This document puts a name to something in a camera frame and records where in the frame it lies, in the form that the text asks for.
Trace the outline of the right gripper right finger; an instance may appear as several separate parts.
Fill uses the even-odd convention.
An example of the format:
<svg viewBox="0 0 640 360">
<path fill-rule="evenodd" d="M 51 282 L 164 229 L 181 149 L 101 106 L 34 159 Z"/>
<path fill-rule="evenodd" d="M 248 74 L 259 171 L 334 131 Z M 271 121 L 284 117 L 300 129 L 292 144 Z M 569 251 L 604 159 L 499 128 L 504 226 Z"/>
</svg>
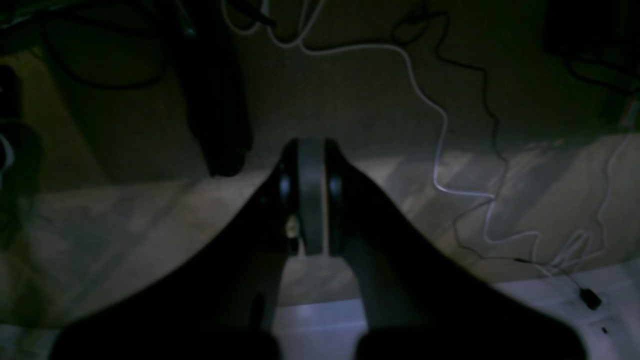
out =
<svg viewBox="0 0 640 360">
<path fill-rule="evenodd" d="M 368 330 L 356 360 L 583 360 L 566 323 L 472 275 L 325 142 L 327 250 L 352 269 Z"/>
</svg>

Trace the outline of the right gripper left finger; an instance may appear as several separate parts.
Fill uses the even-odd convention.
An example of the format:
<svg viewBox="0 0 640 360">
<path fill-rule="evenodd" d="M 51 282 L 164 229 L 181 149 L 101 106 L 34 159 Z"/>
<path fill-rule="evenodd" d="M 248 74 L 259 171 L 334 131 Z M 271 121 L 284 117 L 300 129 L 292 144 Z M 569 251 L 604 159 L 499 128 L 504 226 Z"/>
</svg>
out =
<svg viewBox="0 0 640 360">
<path fill-rule="evenodd" d="M 61 331 L 52 360 L 281 360 L 272 335 L 291 256 L 322 255 L 324 145 L 294 139 L 225 228 L 184 264 Z"/>
</svg>

